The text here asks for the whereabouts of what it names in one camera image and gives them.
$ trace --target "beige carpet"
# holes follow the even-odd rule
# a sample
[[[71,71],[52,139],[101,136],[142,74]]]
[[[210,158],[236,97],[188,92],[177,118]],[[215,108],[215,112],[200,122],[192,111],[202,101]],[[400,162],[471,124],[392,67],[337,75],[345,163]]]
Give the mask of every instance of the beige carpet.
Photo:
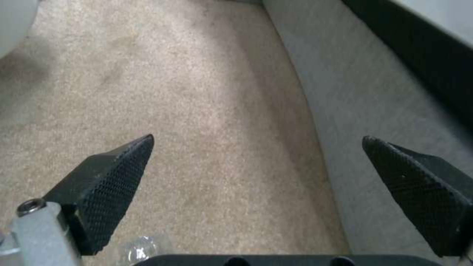
[[[348,252],[286,51],[263,8],[230,1],[42,1],[0,60],[1,227],[146,133],[135,199],[88,264],[155,234],[179,253]]]

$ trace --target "bolt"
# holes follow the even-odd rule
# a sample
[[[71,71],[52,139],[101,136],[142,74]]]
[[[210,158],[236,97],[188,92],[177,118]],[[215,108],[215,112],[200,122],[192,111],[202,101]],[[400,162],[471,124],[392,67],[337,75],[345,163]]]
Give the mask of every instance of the bolt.
[[[18,217],[25,216],[30,213],[34,213],[37,210],[46,207],[46,201],[41,198],[37,199],[30,199],[25,202],[23,202],[20,206],[17,208],[17,215]]]

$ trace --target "textured rubber pad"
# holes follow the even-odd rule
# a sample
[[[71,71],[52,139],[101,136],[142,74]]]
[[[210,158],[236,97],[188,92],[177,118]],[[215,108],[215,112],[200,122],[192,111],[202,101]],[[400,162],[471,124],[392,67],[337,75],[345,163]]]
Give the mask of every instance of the textured rubber pad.
[[[473,180],[442,158],[373,137],[363,139],[363,149],[432,250],[461,255],[472,236]]]
[[[130,205],[153,149],[147,135],[85,159],[43,198],[57,202],[82,255],[106,246]]]

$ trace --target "white object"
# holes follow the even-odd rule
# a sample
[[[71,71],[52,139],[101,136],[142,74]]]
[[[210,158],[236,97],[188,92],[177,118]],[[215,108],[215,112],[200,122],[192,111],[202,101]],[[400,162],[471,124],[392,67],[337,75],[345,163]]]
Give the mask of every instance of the white object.
[[[38,0],[0,0],[0,58],[28,34],[38,11]]]

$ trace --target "gray carpeted wall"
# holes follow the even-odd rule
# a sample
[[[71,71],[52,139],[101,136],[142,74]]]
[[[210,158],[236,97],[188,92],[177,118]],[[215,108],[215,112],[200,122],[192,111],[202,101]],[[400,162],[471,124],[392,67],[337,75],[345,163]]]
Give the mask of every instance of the gray carpeted wall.
[[[373,135],[441,156],[473,175],[472,137],[342,1],[263,2],[312,110],[352,252],[438,260],[391,198],[361,139]]]

